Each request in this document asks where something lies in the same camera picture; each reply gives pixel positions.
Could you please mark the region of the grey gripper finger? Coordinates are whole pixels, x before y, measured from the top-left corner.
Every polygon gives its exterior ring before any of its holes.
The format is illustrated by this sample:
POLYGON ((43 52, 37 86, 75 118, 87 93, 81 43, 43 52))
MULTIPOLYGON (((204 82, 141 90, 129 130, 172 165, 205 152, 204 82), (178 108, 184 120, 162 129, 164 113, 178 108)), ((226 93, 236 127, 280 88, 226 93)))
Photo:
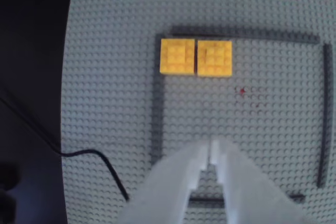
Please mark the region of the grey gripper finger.
POLYGON ((192 143, 157 162, 118 223, 182 223, 190 194, 207 168, 210 141, 192 143))
POLYGON ((211 142, 228 223, 312 223, 304 211, 229 140, 211 142))

